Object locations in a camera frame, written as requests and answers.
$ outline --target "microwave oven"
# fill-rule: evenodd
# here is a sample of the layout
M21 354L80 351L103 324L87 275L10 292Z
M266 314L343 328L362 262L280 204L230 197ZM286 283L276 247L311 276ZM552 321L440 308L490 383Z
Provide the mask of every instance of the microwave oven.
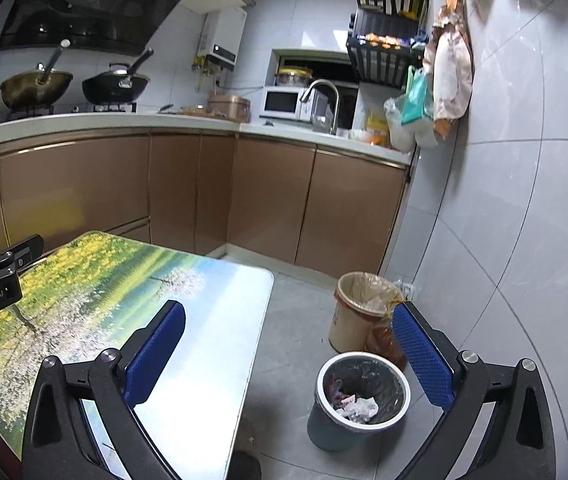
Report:
M311 123L315 117L331 114L328 97L317 89L311 90L307 102L300 102L299 98L305 91L306 88L297 86L264 87L260 117Z

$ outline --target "stainless steel faucet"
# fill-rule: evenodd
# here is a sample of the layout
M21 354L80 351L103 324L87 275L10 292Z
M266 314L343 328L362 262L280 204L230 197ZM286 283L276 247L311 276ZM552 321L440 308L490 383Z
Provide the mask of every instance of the stainless steel faucet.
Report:
M311 86L306 89L299 100L303 103L307 102L311 95L311 90L318 85L330 86L335 92L335 110L333 114L333 126L331 126L331 135L337 135L337 115L340 111L340 93L338 92L337 86L335 86L331 81L328 81L328 79L317 79L311 83Z

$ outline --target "wok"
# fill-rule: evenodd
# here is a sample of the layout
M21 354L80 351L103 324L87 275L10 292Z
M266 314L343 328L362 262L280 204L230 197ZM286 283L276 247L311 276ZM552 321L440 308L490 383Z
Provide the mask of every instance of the wok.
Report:
M128 63L110 63L111 70L102 72L82 81L82 91L87 101L94 105L126 104L139 98L151 81L147 76L138 74L138 68L153 55L153 49L146 49L131 65ZM113 66L123 66L113 70Z
M38 63L35 70L14 75L0 85L2 101L11 111L49 107L64 95L73 74L53 70L53 66L70 44L70 41L62 40L46 66Z

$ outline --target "black wok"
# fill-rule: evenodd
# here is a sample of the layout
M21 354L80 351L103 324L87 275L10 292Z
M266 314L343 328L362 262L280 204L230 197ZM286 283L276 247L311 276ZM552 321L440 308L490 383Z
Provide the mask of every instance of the black wok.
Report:
M138 74L138 68L153 55L153 49L146 49L131 65L128 63L110 63L123 66L117 70L102 72L82 81L82 91L87 101L94 105L126 104L136 101L146 88L150 79Z

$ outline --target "table with landscape print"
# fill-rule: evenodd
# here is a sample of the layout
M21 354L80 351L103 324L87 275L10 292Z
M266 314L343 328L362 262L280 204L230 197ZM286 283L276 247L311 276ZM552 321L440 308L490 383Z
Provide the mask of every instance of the table with landscape print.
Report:
M21 455L43 358L93 360L177 300L186 330L135 412L181 478L224 480L272 282L268 270L102 232L82 235L24 272L23 298L0 311L0 434ZM94 403L85 407L110 470L129 478Z

